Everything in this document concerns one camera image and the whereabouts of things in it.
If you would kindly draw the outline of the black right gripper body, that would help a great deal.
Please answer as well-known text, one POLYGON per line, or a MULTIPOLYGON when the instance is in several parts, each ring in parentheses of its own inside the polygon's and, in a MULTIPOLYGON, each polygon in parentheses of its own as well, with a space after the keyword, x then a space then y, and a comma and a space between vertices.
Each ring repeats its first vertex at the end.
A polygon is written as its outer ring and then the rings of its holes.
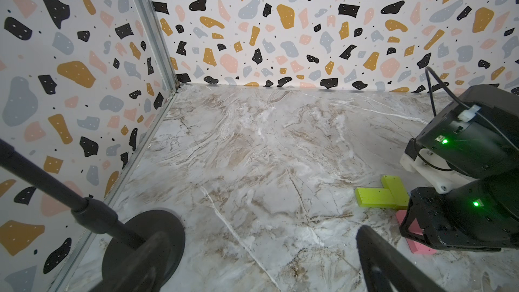
POLYGON ((414 189, 400 233, 434 250, 516 250, 518 179, 483 178, 443 195, 414 189), (422 236, 409 232, 414 220, 422 236))

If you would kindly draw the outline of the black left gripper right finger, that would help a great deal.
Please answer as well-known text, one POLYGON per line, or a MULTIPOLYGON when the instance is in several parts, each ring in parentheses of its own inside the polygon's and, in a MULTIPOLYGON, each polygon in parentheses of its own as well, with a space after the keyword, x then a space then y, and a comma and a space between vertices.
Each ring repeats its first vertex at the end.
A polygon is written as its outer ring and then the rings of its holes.
POLYGON ((359 228, 356 243, 369 292, 443 291, 371 227, 359 228))

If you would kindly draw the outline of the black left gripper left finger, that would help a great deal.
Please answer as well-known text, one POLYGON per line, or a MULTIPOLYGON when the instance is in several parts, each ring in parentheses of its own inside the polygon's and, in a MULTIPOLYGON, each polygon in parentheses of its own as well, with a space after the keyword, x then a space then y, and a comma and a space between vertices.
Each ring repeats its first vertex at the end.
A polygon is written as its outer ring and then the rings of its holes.
POLYGON ((164 232, 136 250, 111 243, 102 263, 103 279, 92 291, 160 291, 167 281, 170 242, 164 232))

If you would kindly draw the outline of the lime green block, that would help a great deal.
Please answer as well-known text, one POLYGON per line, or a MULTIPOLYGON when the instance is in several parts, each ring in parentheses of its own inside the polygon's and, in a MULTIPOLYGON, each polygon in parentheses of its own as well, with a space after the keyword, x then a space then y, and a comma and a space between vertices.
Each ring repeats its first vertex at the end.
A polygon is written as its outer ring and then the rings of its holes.
POLYGON ((384 175, 381 178, 382 186, 389 189, 395 201, 395 209, 406 210, 409 203, 409 195, 400 177, 384 175))
POLYGON ((357 203, 362 208, 389 208, 395 210, 406 210, 409 197, 404 195, 393 195, 390 189, 363 188, 355 189, 357 203))

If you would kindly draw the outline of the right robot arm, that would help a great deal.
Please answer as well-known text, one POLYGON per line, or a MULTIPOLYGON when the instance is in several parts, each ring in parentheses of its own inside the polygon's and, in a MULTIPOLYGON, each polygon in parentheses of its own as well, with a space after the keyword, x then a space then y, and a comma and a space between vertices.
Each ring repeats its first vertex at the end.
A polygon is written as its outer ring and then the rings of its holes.
POLYGON ((518 97, 470 87, 411 139, 412 190, 400 233, 434 250, 518 248, 518 97))

